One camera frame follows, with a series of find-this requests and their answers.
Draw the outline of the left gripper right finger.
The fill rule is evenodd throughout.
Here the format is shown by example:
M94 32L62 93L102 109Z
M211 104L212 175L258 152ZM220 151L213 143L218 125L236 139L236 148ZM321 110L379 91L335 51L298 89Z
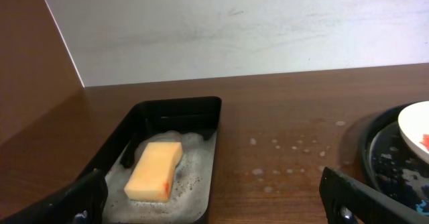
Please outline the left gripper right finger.
M329 224L403 223L427 224L428 217L339 172L326 167L319 193Z

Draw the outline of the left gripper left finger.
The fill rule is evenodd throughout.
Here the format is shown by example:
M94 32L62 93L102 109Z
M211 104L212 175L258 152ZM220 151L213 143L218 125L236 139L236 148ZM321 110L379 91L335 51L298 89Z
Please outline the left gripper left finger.
M101 223L107 196L105 175L94 170L1 223Z

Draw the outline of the yellow sponge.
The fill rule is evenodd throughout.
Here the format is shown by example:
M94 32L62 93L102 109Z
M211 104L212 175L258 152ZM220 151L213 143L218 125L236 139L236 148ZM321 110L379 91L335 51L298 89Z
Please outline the yellow sponge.
M125 185L127 197L133 201L168 202L182 155L180 142L148 143Z

